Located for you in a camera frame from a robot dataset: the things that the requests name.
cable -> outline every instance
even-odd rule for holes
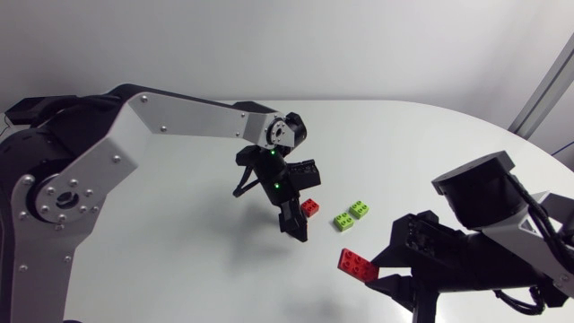
[[[574,141],[571,142],[571,143],[569,143],[569,144],[567,144],[567,145],[565,145],[565,146],[563,146],[561,149],[557,150],[557,151],[556,151],[555,153],[553,153],[551,156],[554,156],[556,153],[559,153],[559,152],[563,151],[564,149],[570,147],[572,144],[574,144]]]
[[[520,196],[528,203],[528,212],[532,215],[531,218],[542,234],[544,241],[552,252],[552,255],[564,267],[564,269],[574,275],[574,257],[561,239],[561,236],[556,233],[556,230],[554,230],[554,227],[548,220],[548,214],[546,214],[538,202],[528,194],[526,189],[522,184],[520,184],[515,176],[508,174],[508,178],[512,186],[514,186]]]
[[[544,312],[545,309],[544,299],[540,294],[540,290],[536,286],[530,287],[530,296],[532,297],[532,300],[535,302],[534,305],[527,304],[523,301],[514,299],[501,290],[495,290],[494,294],[496,295],[496,298],[500,298],[502,301],[507,303],[507,305],[509,305],[512,309],[517,310],[522,314],[540,315],[542,314],[542,312]]]
[[[8,128],[10,127],[10,125],[8,124],[8,121],[6,121],[6,115],[4,114],[4,123],[6,124],[6,128],[2,129],[2,132],[0,133],[0,136],[2,136],[4,134],[4,132],[6,130],[8,130]]]

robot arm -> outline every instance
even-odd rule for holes
[[[320,184],[315,163],[283,157],[307,136],[300,117],[254,102],[233,106],[121,85],[105,95],[29,98],[6,112],[31,125],[0,142],[0,321],[61,323],[76,247],[106,195],[134,171],[151,136],[242,138],[237,155],[281,208],[280,227],[307,240],[299,191]]]
[[[452,170],[432,184],[445,196],[464,234],[439,224],[431,211],[393,223],[389,246],[376,267],[410,267],[365,284],[413,312],[414,323],[434,323],[441,292],[493,290],[513,309],[538,315],[574,297],[574,200],[551,193],[530,196],[509,171],[505,152],[492,153]],[[548,218],[562,224],[556,232]],[[502,289],[530,287],[535,304]]]

toy brick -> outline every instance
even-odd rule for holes
[[[347,248],[341,251],[337,268],[364,283],[378,279],[378,267]]]
[[[301,205],[301,211],[309,218],[319,211],[319,205],[312,199],[308,199]]]
[[[354,224],[352,217],[347,213],[337,215],[333,220],[333,222],[335,223],[337,228],[339,228],[340,231],[345,231],[351,228],[352,225]]]
[[[351,206],[349,212],[354,215],[357,219],[361,219],[369,211],[369,206],[362,203],[362,201],[357,201]]]

white tabletop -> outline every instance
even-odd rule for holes
[[[155,136],[139,169],[109,196],[76,250],[67,319],[107,322],[410,322],[411,313],[336,268],[342,248],[367,259],[392,222],[433,210],[458,224],[431,180],[506,150],[531,192],[574,197],[574,173],[506,130],[451,110],[401,101],[260,101],[301,114],[309,132],[288,162],[314,158],[323,184],[301,192],[320,204],[309,241],[279,232],[261,187],[231,191],[247,142]],[[344,233],[333,218],[356,200],[370,212]],[[406,270],[382,269],[380,276]],[[527,292],[512,292],[530,301]],[[437,322],[571,322],[574,301],[540,317],[493,292],[442,294]]]

bolt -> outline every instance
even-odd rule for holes
[[[34,183],[34,178],[32,176],[25,176],[22,180],[22,184],[25,186],[32,185]]]

